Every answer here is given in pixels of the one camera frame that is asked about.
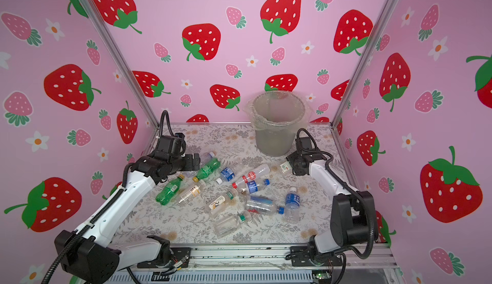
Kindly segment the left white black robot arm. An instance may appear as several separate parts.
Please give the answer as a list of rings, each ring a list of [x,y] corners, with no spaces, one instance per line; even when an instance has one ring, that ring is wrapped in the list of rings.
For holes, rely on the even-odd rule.
[[[172,265],[170,242],[150,235],[141,243],[111,246],[115,232],[139,201],[166,177],[178,171],[197,171],[197,153],[178,158],[141,157],[124,168],[122,184],[101,207],[74,231],[62,231],[55,239],[58,256],[46,272],[49,283],[57,267],[87,283],[105,283],[115,272],[138,263]]]

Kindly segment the white bottle red label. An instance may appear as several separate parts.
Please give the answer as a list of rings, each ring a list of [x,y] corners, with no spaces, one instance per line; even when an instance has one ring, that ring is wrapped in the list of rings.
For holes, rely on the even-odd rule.
[[[292,171],[292,166],[290,165],[290,163],[288,161],[284,162],[284,163],[281,163],[279,165],[279,170],[280,172],[285,175],[285,174],[288,174],[289,172]]]

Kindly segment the clear bottle green neck label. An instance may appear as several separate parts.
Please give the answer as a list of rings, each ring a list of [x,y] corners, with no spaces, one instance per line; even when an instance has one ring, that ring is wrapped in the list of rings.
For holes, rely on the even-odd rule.
[[[239,227],[249,222],[251,219],[251,213],[246,210],[237,214],[222,217],[214,223],[214,232],[218,238],[223,238],[231,233],[234,233],[239,229]]]

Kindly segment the crushed clear bottle blue cap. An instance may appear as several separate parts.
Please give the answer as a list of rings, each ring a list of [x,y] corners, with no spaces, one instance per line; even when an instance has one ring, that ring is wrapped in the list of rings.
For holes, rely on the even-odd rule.
[[[249,196],[245,202],[245,208],[252,213],[273,216],[276,214],[283,215],[284,208],[278,206],[272,200],[259,196]]]

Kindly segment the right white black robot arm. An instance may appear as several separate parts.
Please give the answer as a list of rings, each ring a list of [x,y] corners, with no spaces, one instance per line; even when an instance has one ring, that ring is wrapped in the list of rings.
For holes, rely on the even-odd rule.
[[[329,153],[293,152],[286,160],[294,175],[310,176],[332,198],[329,231],[312,236],[307,243],[310,260],[323,264],[346,251],[367,259],[378,234],[373,196],[343,181],[330,167],[333,156]]]

